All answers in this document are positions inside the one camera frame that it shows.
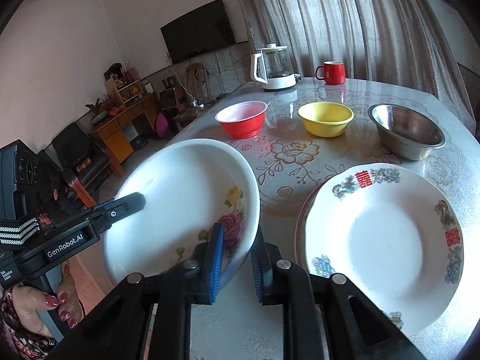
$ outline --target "white wall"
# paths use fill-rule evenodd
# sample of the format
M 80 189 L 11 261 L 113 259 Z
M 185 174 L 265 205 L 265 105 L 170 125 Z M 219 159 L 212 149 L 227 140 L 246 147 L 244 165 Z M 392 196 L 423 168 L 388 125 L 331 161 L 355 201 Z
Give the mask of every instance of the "white wall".
M 480 76 L 480 47 L 459 13 L 442 0 L 428 0 L 457 63 Z
M 0 147 L 34 151 L 105 92 L 121 60 L 102 0 L 26 0 L 0 36 Z
M 167 66 L 160 27 L 213 0 L 103 0 L 122 59 L 140 77 Z M 235 40 L 247 40 L 238 0 L 223 0 Z

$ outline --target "red chinese character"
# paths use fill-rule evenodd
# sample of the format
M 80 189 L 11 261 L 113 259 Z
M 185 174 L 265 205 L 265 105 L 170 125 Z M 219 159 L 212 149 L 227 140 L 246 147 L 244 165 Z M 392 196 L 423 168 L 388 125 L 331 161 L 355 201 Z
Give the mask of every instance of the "red chinese character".
M 447 246 L 452 246 L 460 243 L 460 235 L 458 234 L 458 229 L 454 227 L 451 230 L 445 232 L 445 237 L 447 238 Z
M 365 188 L 371 185 L 371 178 L 368 174 L 368 171 L 363 170 L 359 173 L 355 173 L 355 177 L 357 178 L 361 188 Z

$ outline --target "speaker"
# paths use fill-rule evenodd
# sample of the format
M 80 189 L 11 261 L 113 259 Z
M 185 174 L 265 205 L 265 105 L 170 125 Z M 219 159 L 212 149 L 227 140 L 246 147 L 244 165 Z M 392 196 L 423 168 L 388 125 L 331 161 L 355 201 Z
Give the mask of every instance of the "speaker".
M 21 140 L 0 149 L 0 219 L 39 210 L 37 155 Z

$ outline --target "black tv screen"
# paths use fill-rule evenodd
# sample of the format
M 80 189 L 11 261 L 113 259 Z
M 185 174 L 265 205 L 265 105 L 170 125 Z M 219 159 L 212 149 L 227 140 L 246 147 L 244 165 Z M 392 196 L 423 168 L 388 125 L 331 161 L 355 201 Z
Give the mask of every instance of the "black tv screen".
M 173 63 L 235 43 L 222 0 L 194 9 L 160 30 Z

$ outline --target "black leather chair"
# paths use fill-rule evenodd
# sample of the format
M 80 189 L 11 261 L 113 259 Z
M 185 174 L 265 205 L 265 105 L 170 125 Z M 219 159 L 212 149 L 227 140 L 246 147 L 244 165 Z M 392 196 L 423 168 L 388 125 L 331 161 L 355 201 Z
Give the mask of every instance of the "black leather chair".
M 76 123 L 64 128 L 52 140 L 52 146 L 61 164 L 63 178 L 70 186 L 67 191 L 70 201 L 78 197 L 87 207 L 92 207 L 97 204 L 92 194 L 100 188 L 111 172 L 125 175 L 110 150 L 102 142 L 93 141 Z M 76 167 L 87 158 L 90 158 L 90 164 L 76 172 Z

